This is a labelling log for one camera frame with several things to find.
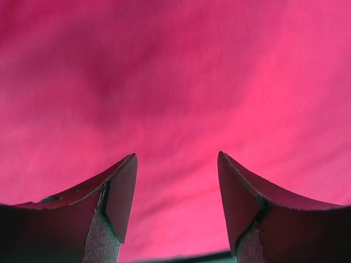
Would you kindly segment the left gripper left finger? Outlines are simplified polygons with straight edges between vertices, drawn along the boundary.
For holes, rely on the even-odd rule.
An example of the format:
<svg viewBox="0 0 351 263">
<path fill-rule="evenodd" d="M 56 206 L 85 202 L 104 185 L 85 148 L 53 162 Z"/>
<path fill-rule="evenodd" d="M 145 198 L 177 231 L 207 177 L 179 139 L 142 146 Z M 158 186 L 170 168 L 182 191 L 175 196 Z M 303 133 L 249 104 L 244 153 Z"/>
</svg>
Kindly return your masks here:
<svg viewBox="0 0 351 263">
<path fill-rule="evenodd" d="M 1 262 L 117 262 L 136 178 L 130 154 L 40 202 L 1 205 Z"/>
</svg>

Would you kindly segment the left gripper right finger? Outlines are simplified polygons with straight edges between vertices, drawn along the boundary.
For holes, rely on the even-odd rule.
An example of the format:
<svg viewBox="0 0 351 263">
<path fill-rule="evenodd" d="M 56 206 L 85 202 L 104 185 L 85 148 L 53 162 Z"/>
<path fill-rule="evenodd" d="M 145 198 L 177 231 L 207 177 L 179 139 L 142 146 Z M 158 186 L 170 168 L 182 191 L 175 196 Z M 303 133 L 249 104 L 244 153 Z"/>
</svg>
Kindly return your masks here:
<svg viewBox="0 0 351 263">
<path fill-rule="evenodd" d="M 350 207 L 317 201 L 217 159 L 230 250 L 237 262 L 350 262 Z"/>
</svg>

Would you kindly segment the magenta polo shirt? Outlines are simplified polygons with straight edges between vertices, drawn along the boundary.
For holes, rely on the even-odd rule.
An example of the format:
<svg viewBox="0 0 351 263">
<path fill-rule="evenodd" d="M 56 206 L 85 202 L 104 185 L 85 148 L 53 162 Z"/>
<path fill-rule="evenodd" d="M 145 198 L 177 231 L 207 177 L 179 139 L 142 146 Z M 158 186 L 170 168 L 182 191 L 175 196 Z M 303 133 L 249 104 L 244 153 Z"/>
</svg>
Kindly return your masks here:
<svg viewBox="0 0 351 263">
<path fill-rule="evenodd" d="M 350 204 L 350 1 L 1 1 L 1 202 L 136 153 L 120 262 L 228 248 L 217 156 Z"/>
</svg>

